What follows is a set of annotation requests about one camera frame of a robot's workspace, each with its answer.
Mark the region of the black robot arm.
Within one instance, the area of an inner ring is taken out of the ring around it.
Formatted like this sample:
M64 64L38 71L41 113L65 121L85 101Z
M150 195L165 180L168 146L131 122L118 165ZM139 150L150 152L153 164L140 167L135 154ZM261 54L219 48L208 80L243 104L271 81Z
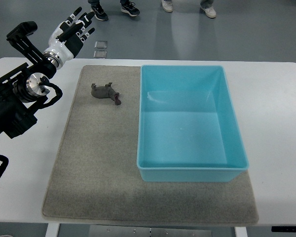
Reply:
M37 123L35 113L60 100L62 90L49 80L56 67L28 39L37 30L34 21L20 23L7 41L31 63L24 63L0 77L0 134L10 138L25 133Z

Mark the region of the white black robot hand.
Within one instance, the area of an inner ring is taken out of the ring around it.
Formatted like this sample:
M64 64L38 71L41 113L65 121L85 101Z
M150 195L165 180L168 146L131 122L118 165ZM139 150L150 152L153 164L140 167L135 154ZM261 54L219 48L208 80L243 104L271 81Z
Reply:
M94 28L87 29L95 16L93 11L78 14L82 8L77 8L69 17L59 24L49 38L49 47L43 55L56 67L60 69L65 62L76 58L85 41L95 31Z

